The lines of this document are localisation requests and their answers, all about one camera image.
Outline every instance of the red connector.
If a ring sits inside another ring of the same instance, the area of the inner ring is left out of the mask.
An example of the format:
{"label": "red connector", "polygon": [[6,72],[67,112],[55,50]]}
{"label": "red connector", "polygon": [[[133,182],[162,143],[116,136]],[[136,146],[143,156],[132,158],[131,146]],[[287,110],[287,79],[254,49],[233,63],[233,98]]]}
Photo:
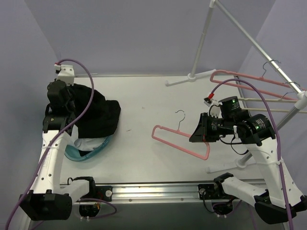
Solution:
{"label": "red connector", "polygon": [[212,99],[213,96],[214,96],[214,93],[210,93],[209,96],[208,96],[208,98],[209,98],[209,99]]}

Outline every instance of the cable clip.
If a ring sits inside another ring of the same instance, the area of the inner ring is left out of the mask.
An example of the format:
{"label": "cable clip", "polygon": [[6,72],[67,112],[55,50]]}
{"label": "cable clip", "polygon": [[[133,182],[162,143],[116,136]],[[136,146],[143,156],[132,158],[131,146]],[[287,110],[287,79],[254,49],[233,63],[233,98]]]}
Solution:
{"label": "cable clip", "polygon": [[58,149],[58,147],[55,146],[44,146],[43,149]]}
{"label": "cable clip", "polygon": [[59,64],[59,63],[54,63],[54,69],[56,70],[56,71],[61,71],[61,65]]}
{"label": "cable clip", "polygon": [[276,162],[277,165],[280,165],[281,163],[284,164],[283,159],[280,159],[279,161]]}
{"label": "cable clip", "polygon": [[239,139],[239,135],[238,135],[238,133],[236,131],[237,128],[238,128],[238,126],[234,126],[234,135],[235,135],[236,139]]}

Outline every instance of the metal rod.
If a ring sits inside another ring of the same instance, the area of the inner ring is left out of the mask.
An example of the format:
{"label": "metal rod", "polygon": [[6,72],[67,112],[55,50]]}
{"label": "metal rod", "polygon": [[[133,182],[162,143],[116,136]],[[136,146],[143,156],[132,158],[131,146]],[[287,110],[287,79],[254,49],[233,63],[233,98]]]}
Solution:
{"label": "metal rod", "polygon": [[286,73],[277,65],[275,61],[264,51],[264,49],[252,38],[249,33],[240,25],[240,23],[233,17],[233,15],[219,2],[215,1],[216,6],[227,16],[227,18],[245,35],[245,37],[253,44],[255,49],[269,62],[272,68],[282,77],[285,82],[289,83],[289,86],[296,93],[300,93],[299,87],[293,83],[293,81],[286,75]]}
{"label": "metal rod", "polygon": [[[249,110],[249,111],[261,111],[261,112],[266,112],[267,109],[261,109],[261,108],[242,108],[242,110]],[[277,113],[288,113],[291,110],[286,110],[286,109],[271,109],[271,112],[277,112]],[[307,111],[298,111],[301,114],[307,114]]]}
{"label": "metal rod", "polygon": [[288,121],[290,121],[299,111],[299,109],[293,106],[293,108],[277,124],[278,130],[281,129]]}
{"label": "metal rod", "polygon": [[250,152],[248,152],[247,154],[244,155],[244,157],[242,157],[242,158],[239,160],[239,162],[240,162],[242,165],[244,165],[244,164],[246,164],[246,162],[247,162],[252,156],[253,156],[253,155],[252,155]]}
{"label": "metal rod", "polygon": [[[261,98],[239,98],[239,101],[243,102],[262,102]],[[286,99],[265,99],[266,102],[276,102],[276,103],[296,103],[297,100],[286,100]]]}
{"label": "metal rod", "polygon": [[208,31],[209,25],[210,25],[213,10],[214,10],[214,7],[209,7],[208,14],[207,14],[206,21],[205,21],[205,25],[203,27],[202,34],[201,34],[200,44],[198,45],[196,56],[195,56],[193,67],[192,67],[192,71],[191,71],[191,74],[190,74],[191,78],[193,78],[194,75],[195,75],[196,67],[197,67],[197,64],[198,64],[200,57],[201,57],[201,49],[202,49],[202,46],[203,46],[203,42],[205,41],[205,37],[206,37],[207,31]]}

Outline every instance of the white connector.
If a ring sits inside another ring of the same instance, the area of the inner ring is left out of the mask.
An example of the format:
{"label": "white connector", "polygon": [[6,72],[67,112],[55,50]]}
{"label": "white connector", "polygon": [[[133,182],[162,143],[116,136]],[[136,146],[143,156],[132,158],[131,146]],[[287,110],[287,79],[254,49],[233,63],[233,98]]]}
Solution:
{"label": "white connector", "polygon": [[294,106],[297,109],[302,110],[307,106],[307,91],[302,91],[297,95],[297,97],[299,100],[294,104]]}
{"label": "white connector", "polygon": [[237,128],[238,128],[238,126],[234,126],[234,135],[235,135],[235,138],[236,138],[236,139],[240,139],[240,138],[239,138],[239,135],[238,135],[238,132],[236,131]]}
{"label": "white connector", "polygon": [[207,102],[206,100],[204,101],[204,103],[209,106],[210,114],[208,115],[218,117],[221,111],[221,104],[215,99],[210,99],[210,102],[211,103]]}
{"label": "white connector", "polygon": [[67,85],[73,85],[75,72],[72,65],[54,65],[55,70],[59,71],[57,80],[66,82]]}
{"label": "white connector", "polygon": [[215,1],[216,0],[211,0],[210,1],[210,5],[209,5],[210,8],[214,8],[215,7]]}

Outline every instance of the pink clothes hanger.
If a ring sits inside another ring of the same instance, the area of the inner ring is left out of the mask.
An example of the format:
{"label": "pink clothes hanger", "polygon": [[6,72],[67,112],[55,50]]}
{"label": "pink clothes hanger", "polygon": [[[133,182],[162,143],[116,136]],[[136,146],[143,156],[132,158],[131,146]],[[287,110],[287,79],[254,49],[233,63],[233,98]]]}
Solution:
{"label": "pink clothes hanger", "polygon": [[[253,79],[253,80],[257,80],[257,81],[264,81],[264,82],[271,83],[271,84],[274,84],[274,85],[279,85],[279,86],[290,88],[289,85],[287,85],[283,82],[265,79],[263,76],[262,77],[256,77],[256,76],[253,76],[253,75],[248,75],[248,74],[244,74],[244,73],[237,73],[237,72],[232,72],[232,71],[227,71],[227,70],[222,70],[222,69],[216,70],[212,73],[212,75],[210,77],[211,82],[214,82],[214,83],[221,83],[222,82],[221,80],[214,80],[213,79],[214,76],[218,73],[224,73],[226,75],[233,75],[233,76],[240,76],[240,77],[243,77],[243,78],[249,78],[249,79]],[[245,86],[245,85],[238,85],[238,84],[234,84],[234,83],[225,83],[225,85],[230,85],[230,86],[234,86],[234,87],[237,87],[237,88],[242,88],[242,89],[254,91],[251,87],[248,87],[248,86]],[[266,90],[259,90],[259,91],[263,94],[271,95],[271,96],[277,97],[277,98],[283,98],[283,99],[286,99],[286,100],[296,100],[294,98],[286,97],[284,95],[273,93],[273,92],[266,91]]]}
{"label": "pink clothes hanger", "polygon": [[206,151],[206,155],[203,156],[203,155],[200,155],[200,154],[198,154],[198,153],[196,153],[196,152],[193,152],[193,151],[191,151],[191,150],[188,150],[188,149],[186,149],[186,148],[180,147],[180,146],[175,145],[175,144],[173,144],[173,143],[171,143],[171,142],[169,142],[169,141],[166,141],[166,140],[163,140],[163,139],[161,139],[161,138],[157,138],[157,137],[154,136],[155,130],[156,130],[157,128],[159,128],[159,129],[163,129],[163,130],[166,130],[166,131],[169,131],[169,132],[172,132],[172,133],[176,133],[176,134],[179,134],[179,135],[188,137],[188,138],[191,137],[191,134],[184,133],[184,132],[181,132],[181,131],[179,130],[179,128],[180,128],[180,123],[185,119],[185,117],[186,117],[186,115],[184,114],[184,118],[179,122],[178,129],[177,129],[177,130],[174,130],[174,129],[171,129],[171,128],[167,128],[167,127],[164,127],[164,126],[160,126],[160,125],[156,125],[156,126],[153,128],[152,138],[155,139],[155,140],[158,140],[158,141],[160,141],[160,142],[162,142],[162,143],[164,143],[164,144],[167,144],[167,145],[169,145],[169,146],[171,146],[171,147],[173,147],[173,148],[175,148],[175,149],[181,150],[181,151],[183,151],[183,152],[186,152],[186,153],[188,153],[188,154],[190,154],[190,155],[192,155],[192,156],[194,156],[194,157],[200,158],[200,159],[202,159],[202,160],[205,161],[205,160],[208,159],[209,153],[210,153],[210,145],[209,145],[208,142],[205,142],[205,145],[207,146],[207,151]]}

